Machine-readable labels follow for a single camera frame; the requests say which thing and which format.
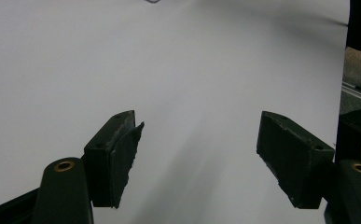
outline white table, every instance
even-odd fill
[[[334,147],[347,0],[0,0],[0,204],[114,114],[146,122],[95,223],[324,223],[256,154],[262,110]]]

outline white surface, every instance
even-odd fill
[[[0,204],[114,114],[146,122],[95,223],[323,223],[256,154],[262,110],[336,141],[349,1],[0,0]]]

